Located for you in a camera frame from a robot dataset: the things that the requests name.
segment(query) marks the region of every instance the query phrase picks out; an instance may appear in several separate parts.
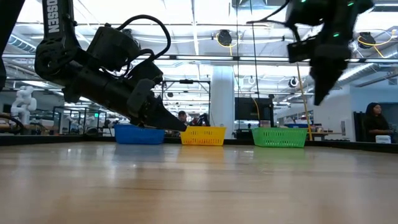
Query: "woman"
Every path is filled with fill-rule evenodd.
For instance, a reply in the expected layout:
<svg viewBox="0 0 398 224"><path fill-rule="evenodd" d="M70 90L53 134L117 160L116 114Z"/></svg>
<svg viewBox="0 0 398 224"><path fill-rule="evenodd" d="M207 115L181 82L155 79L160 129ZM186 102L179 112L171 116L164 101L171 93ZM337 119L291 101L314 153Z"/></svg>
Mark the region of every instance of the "woman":
<svg viewBox="0 0 398 224"><path fill-rule="evenodd" d="M378 103L370 103L366 108L364 120L366 139L368 142L376 142L377 135L392 135L388 122L381 114L381 106Z"/></svg>

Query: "black robotic arm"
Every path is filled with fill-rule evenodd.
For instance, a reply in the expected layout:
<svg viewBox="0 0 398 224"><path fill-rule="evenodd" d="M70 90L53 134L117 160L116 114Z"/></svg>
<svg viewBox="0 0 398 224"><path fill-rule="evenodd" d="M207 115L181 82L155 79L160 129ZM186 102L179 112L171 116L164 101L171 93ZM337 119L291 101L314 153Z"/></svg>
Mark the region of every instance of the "black robotic arm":
<svg viewBox="0 0 398 224"><path fill-rule="evenodd" d="M162 71L153 63L171 45L170 34L159 20L147 15L135 16L120 27L99 27L87 51L81 49L73 20L72 0L43 0L44 39L37 46L35 71L45 80L61 86L65 101L76 103L81 96L122 114L132 124L153 128L185 131L186 126L163 106L151 91L162 81ZM136 19L150 19L165 32L166 48L154 54L141 50L122 32ZM130 64L140 55L148 58L131 70ZM121 71L116 77L107 71Z"/></svg>

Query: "robotic arm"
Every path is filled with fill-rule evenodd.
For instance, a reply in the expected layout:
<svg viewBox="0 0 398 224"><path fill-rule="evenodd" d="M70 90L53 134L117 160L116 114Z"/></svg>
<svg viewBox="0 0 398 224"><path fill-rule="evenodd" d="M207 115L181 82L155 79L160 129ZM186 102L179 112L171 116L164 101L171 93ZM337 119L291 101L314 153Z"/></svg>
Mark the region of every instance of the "robotic arm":
<svg viewBox="0 0 398 224"><path fill-rule="evenodd" d="M84 96L112 111L130 118L139 126L185 131L186 126L163 106L161 98L151 91L162 81L162 71L153 63L171 45L170 34L158 19L135 16L120 27L100 27L87 51L81 49L75 35L72 0L42 1L44 39L37 46L35 71L45 80L64 86L65 101L76 103ZM160 25L167 38L166 48L154 54L141 50L131 37L122 32L130 22L150 19ZM130 70L131 62L140 55L148 58ZM107 72L126 73L119 77Z"/></svg>
<svg viewBox="0 0 398 224"><path fill-rule="evenodd" d="M314 104L319 105L347 68L353 39L353 29L359 14L373 7L372 0L286 0L271 15L254 22L283 24L294 33L296 42L289 44L289 62L310 59L310 75L315 81ZM288 9L286 22L269 20L284 7ZM323 25L318 35L300 40L296 24Z"/></svg>

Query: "plastic basket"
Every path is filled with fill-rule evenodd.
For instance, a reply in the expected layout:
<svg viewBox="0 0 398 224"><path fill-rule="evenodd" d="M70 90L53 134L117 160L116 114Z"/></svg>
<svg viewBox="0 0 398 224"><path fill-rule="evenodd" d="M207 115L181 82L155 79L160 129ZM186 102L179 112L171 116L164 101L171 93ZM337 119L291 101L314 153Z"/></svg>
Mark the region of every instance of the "plastic basket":
<svg viewBox="0 0 398 224"><path fill-rule="evenodd" d="M261 147L303 148L308 129L305 128L254 128L254 144Z"/></svg>
<svg viewBox="0 0 398 224"><path fill-rule="evenodd" d="M164 130L139 128L129 124L114 126L114 135L119 144L162 144Z"/></svg>
<svg viewBox="0 0 398 224"><path fill-rule="evenodd" d="M189 126L181 133L183 145L222 146L226 127L195 127Z"/></svg>

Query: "white robot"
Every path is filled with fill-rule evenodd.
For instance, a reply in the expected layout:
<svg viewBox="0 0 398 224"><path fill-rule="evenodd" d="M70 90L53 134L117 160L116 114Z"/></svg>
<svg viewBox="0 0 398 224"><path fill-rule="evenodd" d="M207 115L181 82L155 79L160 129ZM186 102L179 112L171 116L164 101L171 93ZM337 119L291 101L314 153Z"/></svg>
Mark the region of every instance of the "white robot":
<svg viewBox="0 0 398 224"><path fill-rule="evenodd" d="M11 116L24 125L30 123L30 112L37 109L37 101L32 97L33 91L31 86L21 86L17 91L17 99L11 105Z"/></svg>

